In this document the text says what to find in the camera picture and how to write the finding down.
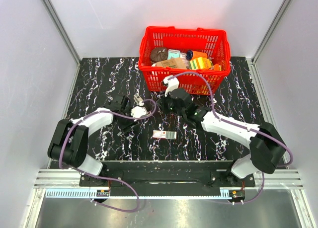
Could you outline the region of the beige staple remover tool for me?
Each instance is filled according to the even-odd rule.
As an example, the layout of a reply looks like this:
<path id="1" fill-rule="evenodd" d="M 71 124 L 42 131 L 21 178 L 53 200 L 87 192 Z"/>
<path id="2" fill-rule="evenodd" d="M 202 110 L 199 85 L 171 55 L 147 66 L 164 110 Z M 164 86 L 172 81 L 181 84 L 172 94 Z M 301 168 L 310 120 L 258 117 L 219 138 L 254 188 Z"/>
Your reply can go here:
<path id="1" fill-rule="evenodd" d="M 140 107 L 144 106 L 144 100 L 138 94 L 135 94 L 133 98 L 138 106 L 140 106 Z"/>

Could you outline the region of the small staples box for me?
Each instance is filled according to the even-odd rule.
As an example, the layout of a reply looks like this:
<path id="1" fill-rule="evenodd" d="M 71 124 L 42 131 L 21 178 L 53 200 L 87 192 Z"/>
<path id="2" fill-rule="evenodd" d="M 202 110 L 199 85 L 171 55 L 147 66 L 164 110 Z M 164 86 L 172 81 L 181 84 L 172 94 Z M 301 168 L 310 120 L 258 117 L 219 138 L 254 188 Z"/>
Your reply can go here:
<path id="1" fill-rule="evenodd" d="M 152 137 L 156 139 L 175 140 L 177 138 L 177 132 L 153 130 Z"/>

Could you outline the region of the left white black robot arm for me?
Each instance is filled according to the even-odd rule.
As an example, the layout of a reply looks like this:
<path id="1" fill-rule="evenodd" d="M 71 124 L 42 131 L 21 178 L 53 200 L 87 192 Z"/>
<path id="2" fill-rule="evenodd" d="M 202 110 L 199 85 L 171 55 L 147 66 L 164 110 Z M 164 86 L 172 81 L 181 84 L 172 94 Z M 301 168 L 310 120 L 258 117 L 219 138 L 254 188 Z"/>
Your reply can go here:
<path id="1" fill-rule="evenodd" d="M 115 96 L 106 105 L 97 108 L 87 116 L 75 120 L 62 119 L 57 123 L 47 155 L 62 164 L 91 174 L 90 180 L 97 186 L 107 182 L 108 175 L 103 164 L 87 153 L 89 137 L 101 128 L 117 122 L 122 131 L 136 125 L 136 121 L 120 117 L 130 116 L 133 109 L 128 97 Z"/>

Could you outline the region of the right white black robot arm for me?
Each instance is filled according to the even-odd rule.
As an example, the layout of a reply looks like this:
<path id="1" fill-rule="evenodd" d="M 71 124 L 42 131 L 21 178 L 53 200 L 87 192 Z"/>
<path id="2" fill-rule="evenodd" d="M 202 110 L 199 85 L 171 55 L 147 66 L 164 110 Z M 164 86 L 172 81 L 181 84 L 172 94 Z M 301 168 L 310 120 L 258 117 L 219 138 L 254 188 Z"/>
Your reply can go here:
<path id="1" fill-rule="evenodd" d="M 183 88 L 161 96 L 158 106 L 165 114 L 182 117 L 194 129 L 219 134 L 249 149 L 249 154 L 237 159 L 226 174 L 231 186 L 238 186 L 244 178 L 258 171 L 273 174 L 286 151 L 283 139 L 272 124 L 247 124 L 214 113 L 210 108 L 197 105 Z"/>

